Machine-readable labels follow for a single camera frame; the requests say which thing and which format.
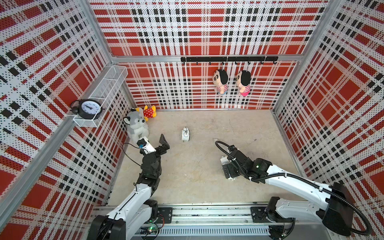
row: small white figurine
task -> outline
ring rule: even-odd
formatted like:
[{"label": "small white figurine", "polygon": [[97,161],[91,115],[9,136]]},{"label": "small white figurine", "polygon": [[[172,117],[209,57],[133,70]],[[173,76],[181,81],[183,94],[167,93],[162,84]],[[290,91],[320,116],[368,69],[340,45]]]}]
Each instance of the small white figurine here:
[{"label": "small white figurine", "polygon": [[189,136],[190,136],[189,129],[187,127],[183,128],[183,130],[181,130],[181,140],[183,142],[189,141]]}]

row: black clock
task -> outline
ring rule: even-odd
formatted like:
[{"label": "black clock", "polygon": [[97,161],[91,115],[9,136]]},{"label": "black clock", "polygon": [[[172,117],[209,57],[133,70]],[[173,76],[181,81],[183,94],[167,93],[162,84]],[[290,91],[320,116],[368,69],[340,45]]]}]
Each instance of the black clock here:
[{"label": "black clock", "polygon": [[[72,107],[72,104],[79,102],[78,106]],[[98,119],[103,108],[98,101],[91,99],[76,100],[71,103],[71,111],[84,119]]]}]

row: plaid wall panel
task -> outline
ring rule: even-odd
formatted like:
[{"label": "plaid wall panel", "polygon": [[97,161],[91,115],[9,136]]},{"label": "plaid wall panel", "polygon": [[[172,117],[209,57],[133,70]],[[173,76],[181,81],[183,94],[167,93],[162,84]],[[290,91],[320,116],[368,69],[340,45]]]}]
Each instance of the plaid wall panel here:
[{"label": "plaid wall panel", "polygon": [[344,184],[370,219],[353,239],[384,238],[383,31],[384,3],[342,1],[277,112],[308,178]]},{"label": "plaid wall panel", "polygon": [[115,56],[300,54],[328,3],[89,2]]},{"label": "plaid wall panel", "polygon": [[76,239],[105,203],[131,106],[119,90],[99,128],[75,127],[0,233],[0,240]]},{"label": "plaid wall panel", "polygon": [[[122,63],[135,102],[140,107],[157,108],[246,108],[271,109],[276,103],[296,62],[277,64],[259,62],[224,63]],[[228,74],[228,92],[219,95],[212,82],[214,71]],[[241,70],[251,72],[251,92],[239,96],[235,76]]]},{"label": "plaid wall panel", "polygon": [[0,2],[0,197],[103,70],[77,1]]}]

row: gray floor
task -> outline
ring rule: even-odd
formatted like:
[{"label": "gray floor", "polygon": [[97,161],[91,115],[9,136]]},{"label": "gray floor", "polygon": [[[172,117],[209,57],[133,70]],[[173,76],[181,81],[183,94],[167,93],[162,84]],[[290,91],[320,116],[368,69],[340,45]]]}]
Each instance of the gray floor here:
[{"label": "gray floor", "polygon": [[[161,133],[170,145],[162,155],[161,181],[151,197],[159,204],[259,202],[272,196],[302,200],[284,189],[243,177],[228,180],[221,169],[224,154],[215,146],[215,138],[234,144],[252,160],[264,158],[297,174],[269,110],[158,111],[148,125],[154,147],[159,145]],[[185,126],[190,129],[189,142],[181,141]],[[141,164],[137,149],[129,146],[127,154]],[[140,167],[125,157],[108,205],[116,206],[127,197],[140,172]]]}]

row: striped shirt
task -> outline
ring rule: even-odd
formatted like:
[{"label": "striped shirt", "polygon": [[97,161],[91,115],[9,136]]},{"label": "striped shirt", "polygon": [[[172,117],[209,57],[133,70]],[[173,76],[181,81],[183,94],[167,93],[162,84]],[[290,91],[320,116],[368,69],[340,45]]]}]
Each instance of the striped shirt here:
[{"label": "striped shirt", "polygon": [[226,92],[228,90],[228,84],[224,85],[223,87],[224,87],[224,92]]},{"label": "striped shirt", "polygon": [[248,85],[245,87],[245,91],[243,93],[249,93],[251,91],[251,86]]}]

